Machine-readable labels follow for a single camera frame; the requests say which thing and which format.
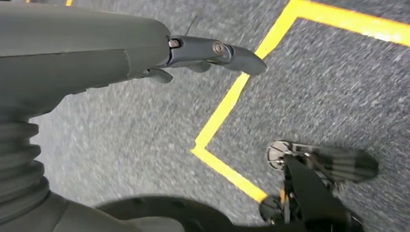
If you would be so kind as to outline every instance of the screw head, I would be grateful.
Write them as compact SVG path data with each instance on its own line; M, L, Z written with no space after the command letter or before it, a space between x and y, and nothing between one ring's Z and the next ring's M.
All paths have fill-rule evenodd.
M219 41L215 41L212 46L212 49L214 50L215 54L222 55L223 52L225 51L225 46L223 45L223 43Z
M180 46L180 43L179 43L178 40L172 39L168 42L168 45L169 45L170 48L176 48L176 47Z

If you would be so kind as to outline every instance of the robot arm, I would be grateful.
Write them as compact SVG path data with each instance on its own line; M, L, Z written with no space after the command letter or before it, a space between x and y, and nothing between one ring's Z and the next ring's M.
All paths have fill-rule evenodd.
M171 37L159 21L43 4L0 2L0 231L138 231L131 222L49 191L28 120L68 94L133 78L168 82L166 67L210 64L258 74L252 52L216 40Z

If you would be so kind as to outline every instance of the yellow line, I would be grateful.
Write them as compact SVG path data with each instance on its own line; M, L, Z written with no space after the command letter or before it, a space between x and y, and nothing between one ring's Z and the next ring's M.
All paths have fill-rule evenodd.
M255 54L257 56L262 59L265 58L279 44L282 37L296 19L296 16L292 14L293 7L295 7L294 0L291 0L256 50ZM234 82L231 89L195 139L198 147L206 147L212 137L214 137L218 128L234 108L248 79L249 75L242 73Z
M410 25L321 3L296 0L298 17L410 46Z
M410 25L306 0L291 0L265 36L255 54L260 58L265 58L272 52L297 17L384 41L410 46ZM192 150L192 153L226 177L240 190L260 202L267 196L265 192L205 150L218 128L232 111L248 79L249 75L244 73L237 78L195 139L196 147Z
M241 174L237 173L235 170L230 168L228 165L226 165L220 159L216 158L204 148L195 147L191 151L194 155L196 155L196 157L202 160L202 162L208 164L211 168L227 178L240 190L244 191L247 195L249 195L256 201L261 202L267 197L267 194L260 188L255 186L253 183L241 176Z

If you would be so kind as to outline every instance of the gray carpet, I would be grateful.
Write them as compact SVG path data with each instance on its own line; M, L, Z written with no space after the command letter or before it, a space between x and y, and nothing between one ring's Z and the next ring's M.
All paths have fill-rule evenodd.
M323 0L333 4L333 0ZM74 0L74 6L152 17L173 34L218 38L256 49L287 1ZM408 1L334 5L410 23ZM265 59L217 132L209 151L268 193L280 174L264 160L277 139L363 148L380 176L348 186L344 203L369 231L410 226L410 49L297 20ZM144 194L206 202L238 224L260 224L257 203L201 163L190 149L239 73L172 69L172 83L132 80L68 96L36 118L52 190L87 205Z

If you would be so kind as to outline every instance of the yellow tape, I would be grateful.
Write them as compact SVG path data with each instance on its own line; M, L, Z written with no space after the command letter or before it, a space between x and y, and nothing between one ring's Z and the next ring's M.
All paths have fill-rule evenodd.
M297 17L354 31L377 39L410 46L410 25L306 0L291 0L265 36L255 54L260 58L265 58L272 52ZM265 192L205 150L205 147L211 141L218 128L232 111L248 79L249 75L243 73L234 82L231 89L195 139L196 147L192 150L192 153L215 171L226 177L240 190L260 202L266 197ZM286 200L284 191L281 192L281 198L282 200Z
M410 46L410 25L321 3L296 0L298 17Z
M241 174L237 173L235 170L230 168L220 159L216 158L210 152L204 148L195 147L191 152L198 157L202 162L209 165L215 171L220 173L222 176L231 181L235 186L237 186L244 193L252 197L258 202L261 202L267 197L267 194L263 192L260 188L255 186L253 183L244 178Z
M291 14L294 0L285 7L282 14L279 16L276 23L270 29L265 36L261 45L256 50L255 54L260 58L265 58L280 42L282 37L289 30L291 25L296 19L296 16ZM214 137L218 128L222 125L226 117L234 108L239 96L248 82L249 75L242 73L232 85L231 89L225 95L215 112L211 115L208 122L205 124L198 137L195 139L195 143L198 147L206 147L206 145Z

